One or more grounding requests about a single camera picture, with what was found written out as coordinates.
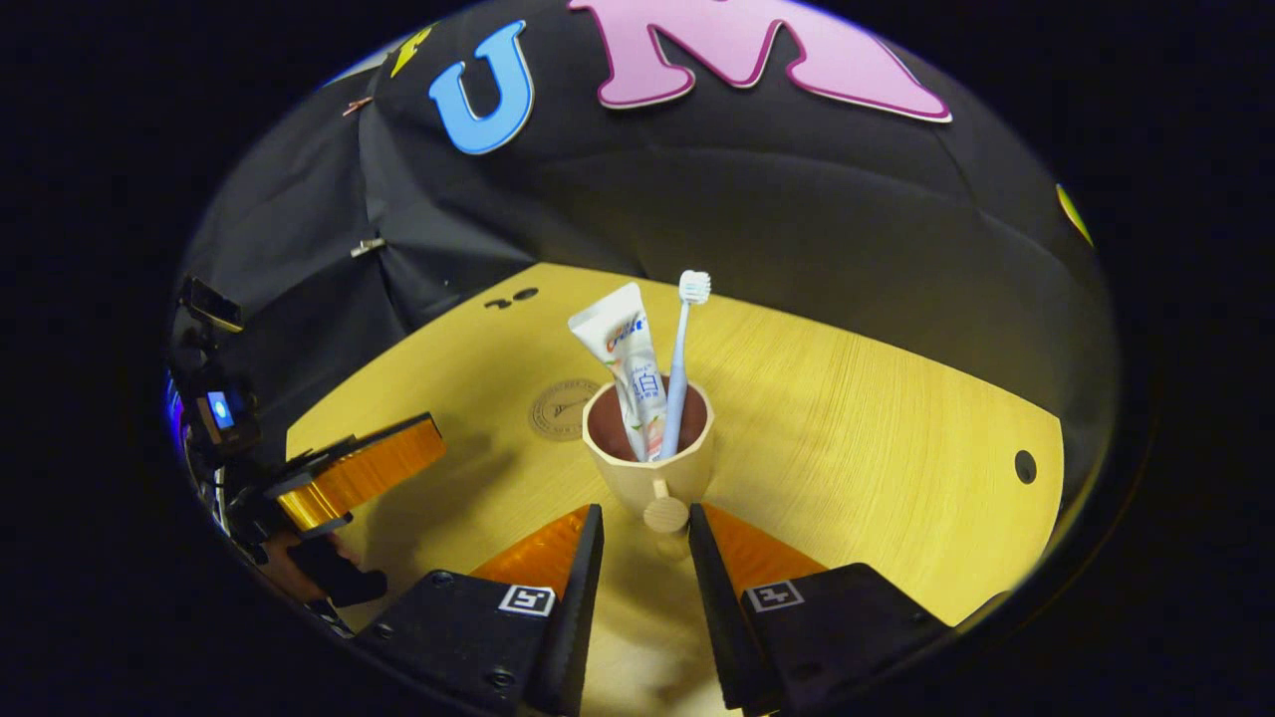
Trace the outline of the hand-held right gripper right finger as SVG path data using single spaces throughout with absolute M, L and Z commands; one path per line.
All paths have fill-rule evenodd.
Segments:
M 709 503 L 688 508 L 688 552 L 720 695 L 746 716 L 847 716 L 952 639 L 873 566 L 824 566 Z

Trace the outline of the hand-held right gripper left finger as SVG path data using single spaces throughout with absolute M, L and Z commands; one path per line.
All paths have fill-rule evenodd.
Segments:
M 584 504 L 474 572 L 433 569 L 354 638 L 428 716 L 578 716 L 606 531 Z

